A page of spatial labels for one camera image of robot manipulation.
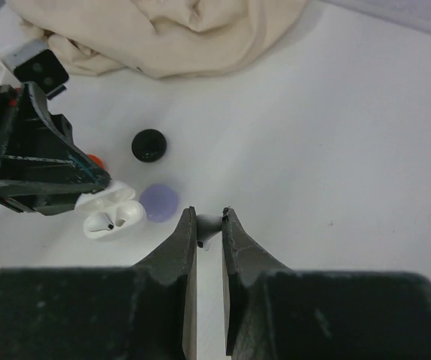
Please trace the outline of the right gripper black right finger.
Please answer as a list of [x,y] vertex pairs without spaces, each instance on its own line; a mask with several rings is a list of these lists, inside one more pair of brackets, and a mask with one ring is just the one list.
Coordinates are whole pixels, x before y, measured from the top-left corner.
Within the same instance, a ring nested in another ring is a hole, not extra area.
[[431,359],[431,281],[406,271],[293,270],[222,215],[232,359]]

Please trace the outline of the black round charging case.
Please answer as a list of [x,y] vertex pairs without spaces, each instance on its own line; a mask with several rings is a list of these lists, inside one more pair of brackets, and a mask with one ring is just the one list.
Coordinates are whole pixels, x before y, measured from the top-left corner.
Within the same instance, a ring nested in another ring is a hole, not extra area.
[[167,151],[167,139],[159,130],[142,130],[133,138],[131,150],[139,161],[153,163],[165,155]]

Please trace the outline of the white round charging case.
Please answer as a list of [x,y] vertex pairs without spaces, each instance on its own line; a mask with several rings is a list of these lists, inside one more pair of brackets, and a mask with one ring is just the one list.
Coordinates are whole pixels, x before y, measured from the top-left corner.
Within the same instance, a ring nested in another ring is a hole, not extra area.
[[[136,199],[136,190],[122,181],[111,180],[109,185],[97,193],[84,193],[79,196],[74,210],[84,216],[83,234],[91,240],[111,240],[115,235],[129,229],[140,230],[147,222],[146,211]],[[111,231],[90,232],[89,219],[96,214],[106,213],[113,221],[124,219],[125,224]]]

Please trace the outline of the purple round charging case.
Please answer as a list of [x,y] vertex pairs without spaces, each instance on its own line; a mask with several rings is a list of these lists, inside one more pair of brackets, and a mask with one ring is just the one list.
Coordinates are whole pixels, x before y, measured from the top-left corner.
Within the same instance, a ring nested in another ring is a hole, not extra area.
[[165,184],[151,184],[139,197],[147,219],[153,223],[170,220],[179,206],[179,194]]

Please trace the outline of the beige crumpled cloth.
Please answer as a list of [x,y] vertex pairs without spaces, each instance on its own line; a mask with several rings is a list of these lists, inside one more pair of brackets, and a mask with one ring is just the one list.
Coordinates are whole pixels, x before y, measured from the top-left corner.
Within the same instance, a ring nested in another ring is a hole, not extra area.
[[10,1],[24,32],[71,74],[130,68],[153,79],[216,76],[263,55],[304,1]]

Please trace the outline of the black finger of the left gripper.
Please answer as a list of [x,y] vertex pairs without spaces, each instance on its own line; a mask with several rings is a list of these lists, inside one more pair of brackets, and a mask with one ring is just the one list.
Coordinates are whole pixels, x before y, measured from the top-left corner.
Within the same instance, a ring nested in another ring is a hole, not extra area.
[[17,213],[59,215],[74,209],[82,187],[0,187],[2,204]]
[[99,192],[110,175],[75,146],[70,122],[50,113],[47,98],[33,82],[25,82],[11,108],[10,133],[3,145],[3,179],[81,193]]

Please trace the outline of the red round charging case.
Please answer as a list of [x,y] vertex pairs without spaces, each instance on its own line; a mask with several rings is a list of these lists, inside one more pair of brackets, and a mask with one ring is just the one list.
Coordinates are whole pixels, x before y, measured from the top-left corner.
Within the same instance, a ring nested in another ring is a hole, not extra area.
[[93,154],[87,154],[88,158],[94,163],[96,164],[98,167],[102,168],[103,170],[106,170],[107,168],[105,167],[104,162],[97,156],[93,155]]

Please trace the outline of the white earbud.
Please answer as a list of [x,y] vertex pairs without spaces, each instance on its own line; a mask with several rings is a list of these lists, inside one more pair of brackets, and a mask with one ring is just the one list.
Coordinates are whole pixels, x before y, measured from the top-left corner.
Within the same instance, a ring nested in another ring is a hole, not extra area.
[[197,246],[207,251],[210,240],[222,231],[222,216],[199,214],[197,223]]
[[96,233],[100,231],[111,231],[116,227],[121,227],[124,224],[124,219],[120,218],[112,220],[106,213],[100,213],[89,219],[87,228],[91,233]]

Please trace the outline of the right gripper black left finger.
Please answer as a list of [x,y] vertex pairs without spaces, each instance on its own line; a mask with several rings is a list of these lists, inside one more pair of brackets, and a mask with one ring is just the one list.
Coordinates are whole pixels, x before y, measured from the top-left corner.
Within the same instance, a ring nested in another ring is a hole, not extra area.
[[0,268],[0,359],[195,359],[196,212],[129,267]]

